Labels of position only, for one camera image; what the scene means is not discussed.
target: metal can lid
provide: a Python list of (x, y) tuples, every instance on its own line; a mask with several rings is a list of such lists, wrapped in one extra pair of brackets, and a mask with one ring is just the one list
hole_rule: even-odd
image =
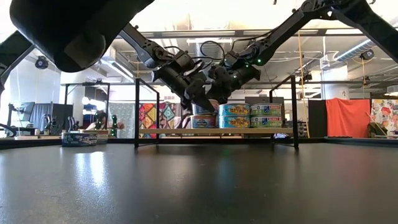
[(220, 105), (220, 106), (224, 106), (224, 105), (245, 105), (245, 106), (250, 106), (250, 105), (247, 104), (247, 103), (225, 103), (225, 104)]
[(255, 103), (252, 106), (261, 106), (261, 105), (278, 105), (278, 106), (281, 106), (280, 103)]

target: orange fabric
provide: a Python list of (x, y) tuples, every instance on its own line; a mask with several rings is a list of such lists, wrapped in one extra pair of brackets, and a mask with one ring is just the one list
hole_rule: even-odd
[(328, 113), (328, 136), (349, 136), (366, 138), (366, 128), (370, 122), (369, 100), (326, 100)]

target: blue can label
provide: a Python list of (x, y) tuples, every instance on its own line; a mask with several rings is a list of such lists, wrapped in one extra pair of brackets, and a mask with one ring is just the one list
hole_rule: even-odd
[(207, 122), (204, 119), (200, 119), (197, 121), (197, 126), (200, 128), (204, 128), (207, 126)]
[(262, 125), (267, 125), (267, 124), (268, 124), (268, 118), (263, 118)]
[(221, 116), (220, 128), (248, 128), (250, 119), (248, 116)]
[(250, 114), (250, 106), (246, 104), (220, 105), (220, 116), (246, 116)]

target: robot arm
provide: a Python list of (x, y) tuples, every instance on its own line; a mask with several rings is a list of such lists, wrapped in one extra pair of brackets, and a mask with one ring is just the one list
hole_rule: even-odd
[(398, 63), (398, 32), (375, 14), (366, 0), (307, 0), (279, 27), (263, 34), (242, 52), (233, 49), (226, 54), (222, 65), (209, 71), (213, 79), (207, 97), (226, 103), (228, 97), (249, 80), (259, 80), (260, 71), (253, 65), (263, 66), (279, 46), (312, 19), (339, 20), (361, 30), (386, 54)]
[(121, 32), (123, 37), (137, 51), (138, 59), (152, 71), (152, 81), (161, 80), (172, 92), (181, 98), (184, 109), (190, 109), (191, 102), (214, 111), (214, 107), (206, 98), (203, 85), (206, 76), (200, 69), (204, 62), (194, 62), (188, 52), (178, 49), (178, 53), (171, 54), (163, 47), (145, 38), (132, 25), (128, 24)]

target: yellow rope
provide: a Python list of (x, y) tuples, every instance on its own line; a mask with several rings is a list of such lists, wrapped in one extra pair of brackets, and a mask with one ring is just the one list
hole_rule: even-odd
[(305, 125), (307, 125), (307, 134), (310, 138), (310, 126), (308, 125), (307, 119), (307, 110), (305, 105), (305, 92), (304, 92), (304, 70), (303, 70), (303, 58), (302, 58), (302, 51), (301, 51), (301, 36), (300, 31), (298, 31), (298, 52), (300, 53), (300, 70), (301, 70), (301, 90), (303, 92), (303, 102), (304, 102), (304, 118), (305, 118)]
[(363, 63), (363, 64), (366, 64), (366, 63), (369, 63), (369, 62), (373, 61), (373, 59), (374, 59), (374, 58), (372, 58), (371, 60), (368, 60), (367, 62), (364, 62), (363, 59), (362, 59), (362, 62), (359, 62), (359, 61), (357, 61), (357, 60), (355, 60), (355, 59), (353, 58), (353, 61), (354, 61), (355, 63), (359, 63), (359, 64), (362, 64), (362, 63)]
[(362, 74), (363, 74), (362, 94), (363, 94), (363, 98), (365, 99), (365, 84), (366, 84), (366, 80), (365, 80), (365, 63), (363, 62), (363, 58), (361, 58), (361, 59), (362, 59)]

